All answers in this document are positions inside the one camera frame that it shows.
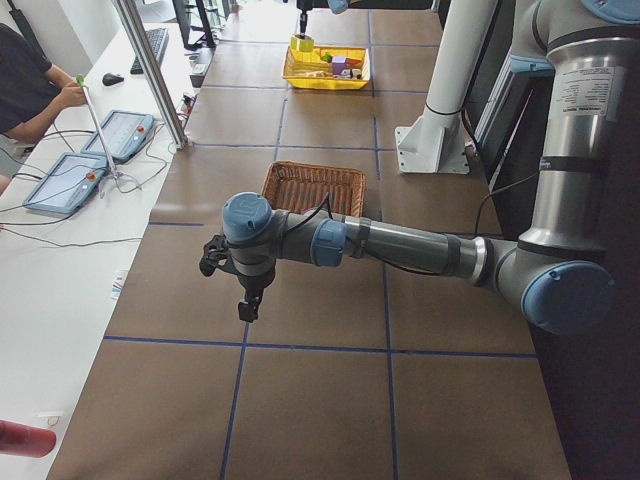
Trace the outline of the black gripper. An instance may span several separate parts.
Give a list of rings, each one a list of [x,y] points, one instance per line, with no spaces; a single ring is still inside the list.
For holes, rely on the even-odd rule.
[[[259,305],[264,290],[274,281],[274,273],[265,272],[258,276],[240,274],[237,278],[245,291],[244,300],[238,303],[239,319],[244,322],[254,322],[259,318]]]
[[[306,35],[308,14],[311,10],[311,0],[297,0],[296,7],[301,11],[299,17],[299,33],[302,37]]]

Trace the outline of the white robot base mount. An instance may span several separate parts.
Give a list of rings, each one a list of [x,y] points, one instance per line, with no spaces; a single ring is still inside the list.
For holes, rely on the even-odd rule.
[[[497,5],[451,1],[423,113],[413,125],[395,128],[400,172],[469,172],[461,112]]]

